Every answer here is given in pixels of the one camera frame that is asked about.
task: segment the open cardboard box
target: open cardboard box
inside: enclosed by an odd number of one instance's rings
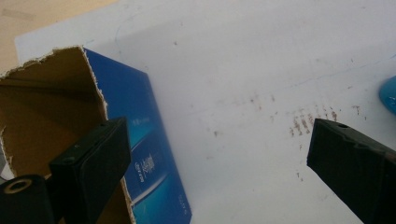
[[[98,223],[190,223],[191,211],[146,74],[72,47],[27,62],[0,79],[1,144],[15,176],[48,175],[49,161],[107,117],[120,116],[128,119],[133,162]],[[147,170],[140,166],[147,164],[147,155],[141,149],[134,155],[134,148],[153,132],[164,161],[151,158]],[[152,209],[143,214],[139,204]]]

